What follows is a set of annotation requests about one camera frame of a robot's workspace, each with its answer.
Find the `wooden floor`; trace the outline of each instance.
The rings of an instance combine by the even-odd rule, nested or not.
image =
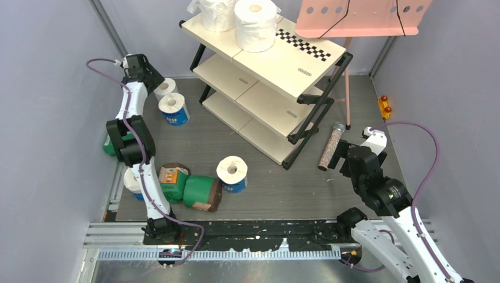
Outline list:
[[[157,108],[155,96],[144,105],[144,119],[156,143],[156,169],[162,164],[180,162],[194,175],[216,177],[216,167],[226,156],[236,155],[248,165],[248,187],[241,193],[223,192],[222,202],[215,213],[202,212],[172,205],[182,220],[222,219],[334,219],[348,208],[356,206],[369,217],[375,217],[354,193],[349,178],[338,169],[327,172],[317,169],[323,149],[331,134],[331,126],[345,122],[344,103],[335,103],[320,124],[320,132],[304,147],[290,170],[285,170],[237,133],[211,115],[199,104],[205,84],[198,79],[176,80],[179,92],[186,97],[191,119],[181,127],[167,124]],[[325,89],[323,78],[316,86]],[[384,123],[377,98],[367,76],[351,76],[351,125],[342,138],[352,143],[363,142],[361,131],[367,126]],[[345,96],[343,78],[333,92],[334,98]],[[403,180],[392,144],[386,148],[383,169],[386,176]],[[117,221],[145,221],[146,208],[124,189],[116,217]]]

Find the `pink panel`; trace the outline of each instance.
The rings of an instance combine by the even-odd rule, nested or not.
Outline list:
[[[302,0],[295,32],[318,38],[346,14],[349,0]],[[432,0],[398,0],[406,35],[417,26]],[[324,37],[376,37],[403,35],[396,14],[396,0],[350,0],[349,14]]]

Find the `yellow toy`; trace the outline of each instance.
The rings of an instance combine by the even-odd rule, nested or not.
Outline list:
[[[389,119],[390,113],[392,112],[392,108],[387,103],[388,100],[389,99],[387,98],[387,96],[381,96],[379,98],[380,113],[382,114],[382,117],[384,117],[384,119]]]

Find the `black and white checkered strip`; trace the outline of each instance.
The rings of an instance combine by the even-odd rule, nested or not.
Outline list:
[[[293,44],[294,47],[307,52],[307,54],[313,55],[314,58],[320,58],[323,62],[327,60],[327,57],[331,56],[330,53],[325,53],[323,50],[318,49],[316,46],[311,45],[309,42],[305,42],[303,39],[297,38],[296,35],[290,36],[290,33],[282,28],[279,29],[279,31],[276,33],[276,36],[286,41],[287,43]]]

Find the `gray wall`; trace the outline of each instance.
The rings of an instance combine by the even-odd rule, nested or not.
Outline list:
[[[74,282],[109,194],[116,162],[101,147],[121,102],[84,63],[117,52],[88,1],[1,2],[0,282]]]
[[[129,53],[144,53],[167,77],[192,77],[189,71],[199,42],[179,28],[181,19],[193,17],[186,11],[190,0],[101,0]],[[281,15],[297,21],[301,0],[273,0]],[[355,38],[349,51],[354,59],[351,74],[368,74],[385,37]],[[344,44],[343,38],[334,40]]]
[[[430,126],[442,158],[419,208],[429,216],[452,265],[476,282],[500,276],[500,2],[435,0],[420,34],[399,38],[376,75],[389,96],[391,120]],[[421,130],[393,126],[412,192],[429,170],[434,148]]]

